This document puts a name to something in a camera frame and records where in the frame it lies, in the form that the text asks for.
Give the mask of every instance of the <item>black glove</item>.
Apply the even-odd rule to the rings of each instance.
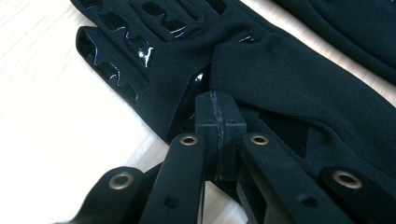
[[[396,1],[276,1],[349,57],[396,84]]]
[[[225,91],[309,174],[343,165],[396,195],[394,107],[239,1],[73,2],[99,26],[78,52],[165,141],[191,131],[196,94]]]
[[[78,52],[167,142],[188,129],[183,123],[193,127],[193,98],[207,91],[218,43],[275,32],[301,44],[253,19],[258,16],[238,1],[72,2],[100,29],[78,31]]]

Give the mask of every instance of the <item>black textile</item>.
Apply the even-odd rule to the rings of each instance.
[[[396,84],[396,1],[276,1],[350,58]]]
[[[342,165],[396,195],[396,110],[357,78],[239,1],[130,2],[73,0],[99,26],[78,52],[162,139],[190,127],[196,94],[224,91],[309,174]]]

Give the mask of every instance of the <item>wooden table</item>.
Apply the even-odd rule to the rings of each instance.
[[[396,88],[330,46],[272,1],[245,0],[273,24],[361,78],[396,105]],[[0,0],[0,223],[72,218],[107,170],[147,171],[168,146],[81,59],[69,1]],[[204,223],[246,223],[206,185]]]

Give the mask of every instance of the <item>hole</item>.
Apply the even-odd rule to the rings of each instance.
[[[98,64],[99,75],[104,80],[113,80],[116,86],[120,85],[120,70],[113,63],[106,62]]]
[[[335,171],[332,173],[332,178],[338,184],[349,189],[360,189],[362,186],[361,181],[356,176],[345,171]]]
[[[125,36],[126,48],[141,62],[145,67],[149,67],[154,48],[149,42],[142,36],[130,37],[130,33],[127,32]]]
[[[83,29],[78,31],[77,50],[84,59],[87,59],[90,55],[93,59],[96,57],[96,46],[93,44]]]
[[[85,8],[90,8],[90,7],[101,7],[102,6],[102,0],[79,0],[79,2],[85,7]]]
[[[198,138],[192,135],[185,136],[180,139],[180,143],[184,146],[192,146],[198,143]]]
[[[108,185],[111,189],[126,189],[132,182],[134,182],[134,177],[128,172],[122,172],[111,177]]]
[[[161,25],[167,31],[172,33],[175,38],[179,38],[184,34],[184,28],[186,24],[179,20],[171,20],[167,19],[168,15],[163,8],[158,6],[156,3],[147,2],[142,5],[143,10],[151,16],[163,16],[161,19]]]
[[[250,141],[256,145],[264,146],[267,145],[270,141],[268,138],[261,135],[253,135],[250,137]]]
[[[318,201],[311,195],[302,193],[297,197],[298,201],[305,207],[317,208]]]
[[[167,196],[163,200],[163,204],[168,208],[177,208],[180,205],[180,200],[177,197]]]
[[[117,31],[121,28],[125,28],[127,23],[118,15],[109,12],[106,14],[98,14],[99,19],[110,31]]]

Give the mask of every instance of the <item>metal grommet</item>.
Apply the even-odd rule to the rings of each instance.
[[[128,172],[122,172],[111,177],[108,185],[111,189],[125,189],[134,182],[134,176]]]
[[[187,135],[180,139],[180,143],[184,146],[193,146],[198,143],[198,138],[192,135]]]
[[[338,184],[349,189],[359,189],[362,186],[361,181],[356,176],[345,171],[335,171],[332,173],[332,178]]]
[[[256,145],[264,146],[267,145],[270,140],[262,135],[253,135],[250,137],[250,141]]]

